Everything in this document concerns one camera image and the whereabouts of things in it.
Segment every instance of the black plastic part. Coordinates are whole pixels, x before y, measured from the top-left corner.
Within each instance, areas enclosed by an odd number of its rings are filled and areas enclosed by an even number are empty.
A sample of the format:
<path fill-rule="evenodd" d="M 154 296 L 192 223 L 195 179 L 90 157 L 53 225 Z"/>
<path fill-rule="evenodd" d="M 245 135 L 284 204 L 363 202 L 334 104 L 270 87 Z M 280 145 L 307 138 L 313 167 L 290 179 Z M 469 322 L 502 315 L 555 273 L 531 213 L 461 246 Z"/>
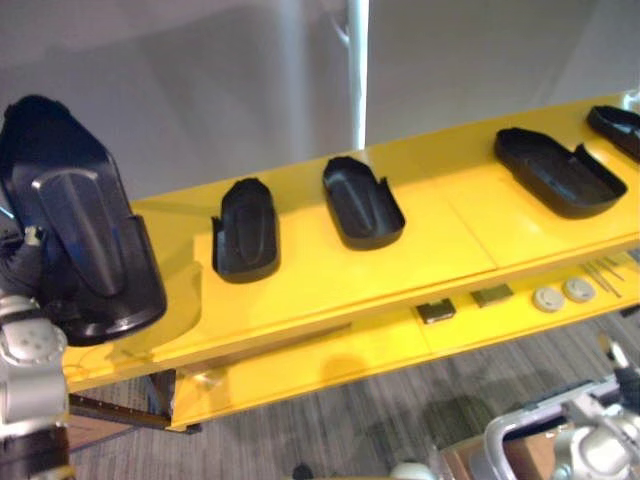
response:
<path fill-rule="evenodd" d="M 422 322 L 426 324 L 434 323 L 439 320 L 452 318 L 456 314 L 456 307 L 449 298 L 440 300 L 439 302 L 424 303 L 416 307 Z"/>
<path fill-rule="evenodd" d="M 587 123 L 636 162 L 640 162 L 640 115 L 601 105 L 591 109 Z"/>
<path fill-rule="evenodd" d="M 0 478 L 32 478 L 69 465 L 67 429 L 52 427 L 0 441 Z"/>
<path fill-rule="evenodd" d="M 335 157 L 324 169 L 329 211 L 340 238 L 354 250 L 384 247 L 397 240 L 406 221 L 387 179 L 352 157 Z"/>
<path fill-rule="evenodd" d="M 563 217 L 596 215 L 627 192 L 583 145 L 571 152 L 542 133 L 510 128 L 496 135 L 495 151 L 522 185 Z"/>
<path fill-rule="evenodd" d="M 640 374 L 635 367 L 616 368 L 613 372 L 620 385 L 622 405 L 640 415 Z"/>
<path fill-rule="evenodd" d="M 280 265 L 278 216 L 269 189 L 257 178 L 236 182 L 213 219 L 213 269 L 228 282 L 271 275 Z"/>
<path fill-rule="evenodd" d="M 60 103 L 5 112 L 0 179 L 20 224 L 47 232 L 38 301 L 71 345 L 95 345 L 159 318 L 166 297 L 141 217 L 107 150 Z"/>

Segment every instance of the metal pin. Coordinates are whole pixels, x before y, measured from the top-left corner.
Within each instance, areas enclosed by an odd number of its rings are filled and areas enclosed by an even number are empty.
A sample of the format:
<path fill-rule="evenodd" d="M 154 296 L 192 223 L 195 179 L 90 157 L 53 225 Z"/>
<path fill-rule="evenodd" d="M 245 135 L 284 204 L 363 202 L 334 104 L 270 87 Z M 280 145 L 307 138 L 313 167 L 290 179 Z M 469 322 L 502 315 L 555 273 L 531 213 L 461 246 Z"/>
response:
<path fill-rule="evenodd" d="M 611 291 L 611 289 L 608 287 L 608 282 L 604 278 L 602 278 L 602 275 L 600 275 L 591 265 L 585 263 L 584 265 L 582 265 L 582 269 L 587 272 L 587 275 L 593 278 L 593 280 L 598 285 L 600 285 L 605 292 Z"/>
<path fill-rule="evenodd" d="M 600 280 L 602 280 L 602 282 L 607 285 L 608 288 L 605 288 L 605 290 L 613 292 L 613 294 L 618 298 L 622 298 L 622 295 L 620 295 L 620 292 L 618 292 L 618 290 L 616 290 L 615 287 L 613 285 L 611 285 L 607 281 L 607 279 L 602 276 L 602 274 L 598 271 L 598 268 L 596 266 L 591 265 L 589 262 L 587 262 L 587 265 L 589 265 L 589 267 L 591 267 L 593 269 L 593 274 L 596 275 L 598 278 L 600 278 Z"/>
<path fill-rule="evenodd" d="M 600 265 L 602 268 L 604 268 L 611 275 L 613 275 L 616 278 L 619 278 L 620 280 L 622 280 L 624 282 L 624 277 L 622 275 L 620 275 L 618 272 L 616 272 L 614 269 L 612 269 L 609 265 L 604 263 L 602 260 L 596 260 L 596 263 L 598 265 Z"/>

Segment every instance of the black plastic cover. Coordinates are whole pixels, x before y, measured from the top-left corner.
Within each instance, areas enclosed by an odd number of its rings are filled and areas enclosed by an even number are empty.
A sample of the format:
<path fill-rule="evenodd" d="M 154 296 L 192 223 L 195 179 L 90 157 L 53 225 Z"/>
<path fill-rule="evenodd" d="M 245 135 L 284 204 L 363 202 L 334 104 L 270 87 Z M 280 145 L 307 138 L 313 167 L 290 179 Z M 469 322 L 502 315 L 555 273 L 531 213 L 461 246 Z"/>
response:
<path fill-rule="evenodd" d="M 213 217 L 213 269 L 228 282 L 271 275 L 280 265 L 278 217 L 269 189 L 257 178 L 236 182 Z"/>
<path fill-rule="evenodd" d="M 116 164 L 62 104 L 29 96 L 7 108 L 0 180 L 20 227 L 47 232 L 38 301 L 71 345 L 113 340 L 165 312 L 144 222 Z"/>
<path fill-rule="evenodd" d="M 397 240 L 406 221 L 387 179 L 352 157 L 335 157 L 324 169 L 329 211 L 345 245 L 354 250 L 384 247 Z"/>
<path fill-rule="evenodd" d="M 564 217 L 596 215 L 627 191 L 583 145 L 571 152 L 548 135 L 510 128 L 496 135 L 495 151 L 525 188 Z"/>
<path fill-rule="evenodd" d="M 640 162 L 640 115 L 621 108 L 593 107 L 587 122 L 635 161 Z"/>

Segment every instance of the small metal part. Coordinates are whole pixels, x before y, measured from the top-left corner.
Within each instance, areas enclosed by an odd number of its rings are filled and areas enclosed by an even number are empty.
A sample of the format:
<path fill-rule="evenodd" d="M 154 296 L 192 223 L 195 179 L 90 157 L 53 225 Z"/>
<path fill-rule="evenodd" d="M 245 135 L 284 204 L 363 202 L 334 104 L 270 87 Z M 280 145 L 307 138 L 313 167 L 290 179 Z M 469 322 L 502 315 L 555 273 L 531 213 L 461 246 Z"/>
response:
<path fill-rule="evenodd" d="M 600 285 L 605 292 L 611 291 L 611 289 L 608 286 L 609 285 L 608 282 L 604 278 L 602 278 L 602 275 L 600 275 L 598 271 L 595 270 L 595 268 L 592 267 L 589 263 L 585 263 L 584 265 L 582 265 L 582 269 L 587 273 L 587 275 L 593 278 L 593 280 L 598 285 Z"/>
<path fill-rule="evenodd" d="M 39 247 L 44 238 L 44 230 L 40 227 L 26 227 L 24 229 L 24 243 L 32 247 Z"/>
<path fill-rule="evenodd" d="M 564 306 L 564 296 L 551 287 L 540 287 L 533 292 L 533 304 L 543 312 L 557 312 Z"/>
<path fill-rule="evenodd" d="M 588 302 L 596 296 L 595 288 L 580 277 L 572 277 L 564 282 L 562 291 L 567 298 L 578 303 Z"/>
<path fill-rule="evenodd" d="M 612 340 L 605 332 L 598 334 L 598 343 L 600 344 L 600 349 L 611 361 L 614 368 L 627 368 L 630 365 L 627 356 L 618 342 Z"/>
<path fill-rule="evenodd" d="M 604 263 L 602 260 L 596 260 L 596 263 L 604 268 L 607 272 L 609 272 L 611 275 L 613 275 L 614 277 L 622 280 L 624 282 L 624 277 L 622 275 L 620 275 L 618 272 L 616 272 L 614 269 L 612 269 L 609 265 L 607 265 L 606 263 Z"/>
<path fill-rule="evenodd" d="M 438 322 L 440 320 L 446 320 L 456 314 L 456 308 L 450 299 L 445 298 L 439 302 L 425 303 L 416 307 L 420 318 L 426 324 Z"/>
<path fill-rule="evenodd" d="M 506 300 L 512 295 L 513 290 L 506 283 L 493 288 L 484 288 L 471 292 L 471 296 L 481 308 Z"/>
<path fill-rule="evenodd" d="M 591 265 L 589 262 L 585 263 L 582 268 L 593 278 L 598 285 L 600 285 L 605 291 L 612 292 L 616 297 L 622 298 L 620 292 L 616 290 L 616 288 L 611 285 L 606 278 L 602 276 L 602 274 L 598 271 L 597 267 Z"/>

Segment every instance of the yellow rack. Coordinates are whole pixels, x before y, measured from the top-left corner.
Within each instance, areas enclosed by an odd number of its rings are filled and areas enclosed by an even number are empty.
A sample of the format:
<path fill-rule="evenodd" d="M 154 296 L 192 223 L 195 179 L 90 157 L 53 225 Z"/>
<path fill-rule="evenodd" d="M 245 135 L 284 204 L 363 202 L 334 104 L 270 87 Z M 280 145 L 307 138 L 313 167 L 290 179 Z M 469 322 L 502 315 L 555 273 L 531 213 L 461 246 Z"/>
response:
<path fill-rule="evenodd" d="M 621 287 L 622 299 L 600 295 L 597 301 L 542 316 L 525 301 L 542 278 L 537 275 L 565 275 L 564 267 L 638 244 L 638 164 L 584 122 L 592 105 L 619 104 L 620 98 L 509 115 L 355 152 L 376 176 L 388 178 L 407 219 L 400 239 L 375 251 L 352 251 L 340 242 L 322 193 L 329 157 L 256 174 L 274 197 L 282 262 L 275 274 L 249 284 L 226 283 L 211 268 L 211 216 L 219 213 L 236 179 L 134 202 L 149 229 L 169 309 L 131 337 L 70 348 L 64 369 L 71 391 L 351 324 L 348 332 L 228 367 L 227 386 L 209 392 L 206 407 L 200 400 L 202 385 L 185 377 L 176 397 L 174 425 L 179 427 L 205 414 L 229 413 L 637 302 L 637 272 Z M 544 131 L 568 147 L 585 142 L 625 181 L 628 193 L 592 218 L 556 216 L 492 153 L 496 131 L 514 125 Z M 516 288 L 516 298 L 491 309 L 471 308 L 469 291 L 505 281 Z M 430 326 L 428 337 L 422 337 L 427 327 L 411 307 L 450 296 L 458 315 Z M 500 310 L 507 305 L 509 311 Z M 517 318 L 505 321 L 508 315 Z M 466 328 L 475 321 L 490 327 L 486 332 Z M 386 353 L 380 344 L 387 345 Z M 357 359 L 338 361 L 327 371 L 326 361 L 343 351 L 358 351 Z M 258 381 L 259 372 L 274 368 L 271 362 L 303 365 L 305 355 L 316 359 L 315 366 L 308 373 L 296 370 L 290 384 L 276 382 L 271 388 L 269 379 Z M 193 398 L 197 401 L 191 406 L 183 404 Z"/>

